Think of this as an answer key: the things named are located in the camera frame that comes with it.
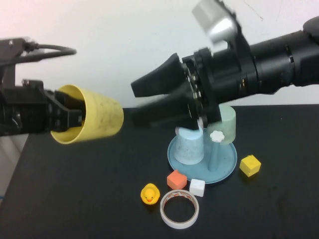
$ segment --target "blue plate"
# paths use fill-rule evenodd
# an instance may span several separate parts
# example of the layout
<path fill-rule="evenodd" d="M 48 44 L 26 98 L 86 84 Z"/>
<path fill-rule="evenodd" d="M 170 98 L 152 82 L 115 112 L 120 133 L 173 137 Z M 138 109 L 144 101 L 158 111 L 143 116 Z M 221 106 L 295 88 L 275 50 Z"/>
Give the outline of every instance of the blue plate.
<path fill-rule="evenodd" d="M 221 145 L 219 148 L 220 162 L 218 168 L 213 172 L 208 170 L 210 161 L 212 142 L 209 135 L 204 130 L 204 158 L 198 164 L 186 165 L 180 163 L 174 157 L 176 137 L 170 142 L 167 150 L 168 161 L 171 167 L 177 169 L 181 174 L 187 176 L 188 181 L 191 179 L 199 179 L 205 181 L 206 184 L 217 183 L 227 178 L 235 169 L 237 164 L 237 151 L 235 146 L 230 143 Z"/>

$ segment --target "light blue cup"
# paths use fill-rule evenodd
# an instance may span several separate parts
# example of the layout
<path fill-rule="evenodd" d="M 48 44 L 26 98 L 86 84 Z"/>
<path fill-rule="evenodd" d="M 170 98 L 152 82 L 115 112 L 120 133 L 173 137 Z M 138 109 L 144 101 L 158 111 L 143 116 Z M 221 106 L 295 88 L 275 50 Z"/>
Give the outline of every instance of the light blue cup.
<path fill-rule="evenodd" d="M 177 161 L 186 165 L 199 163 L 204 158 L 203 129 L 179 128 L 174 157 Z"/>

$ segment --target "orange block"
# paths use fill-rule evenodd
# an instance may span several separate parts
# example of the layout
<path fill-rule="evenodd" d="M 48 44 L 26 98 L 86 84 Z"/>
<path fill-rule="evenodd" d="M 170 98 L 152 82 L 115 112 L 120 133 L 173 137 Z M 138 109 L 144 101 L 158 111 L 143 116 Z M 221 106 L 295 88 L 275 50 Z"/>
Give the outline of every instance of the orange block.
<path fill-rule="evenodd" d="M 172 172 L 167 176 L 167 185 L 172 189 L 182 189 L 187 184 L 187 177 L 183 174 L 180 174 L 177 170 Z"/>

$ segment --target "yellow plastic cup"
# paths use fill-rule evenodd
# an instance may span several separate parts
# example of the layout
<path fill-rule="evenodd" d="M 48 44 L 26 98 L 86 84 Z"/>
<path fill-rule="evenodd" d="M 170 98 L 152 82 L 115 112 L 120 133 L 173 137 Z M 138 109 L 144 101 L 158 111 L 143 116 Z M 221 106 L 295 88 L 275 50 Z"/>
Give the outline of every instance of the yellow plastic cup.
<path fill-rule="evenodd" d="M 124 112 L 121 105 L 112 98 L 94 93 L 74 85 L 62 86 L 59 91 L 71 97 L 84 100 L 85 120 L 81 127 L 73 127 L 65 132 L 51 131 L 53 138 L 62 144 L 70 144 L 115 135 L 120 131 Z"/>

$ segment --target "yellow rubber duck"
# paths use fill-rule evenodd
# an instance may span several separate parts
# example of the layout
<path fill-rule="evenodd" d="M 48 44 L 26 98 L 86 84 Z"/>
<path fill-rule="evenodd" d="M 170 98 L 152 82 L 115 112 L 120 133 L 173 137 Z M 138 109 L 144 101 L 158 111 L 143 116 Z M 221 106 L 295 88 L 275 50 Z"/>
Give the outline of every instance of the yellow rubber duck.
<path fill-rule="evenodd" d="M 141 191 L 141 199 L 145 204 L 155 204 L 159 198 L 160 191 L 153 183 L 148 183 Z"/>

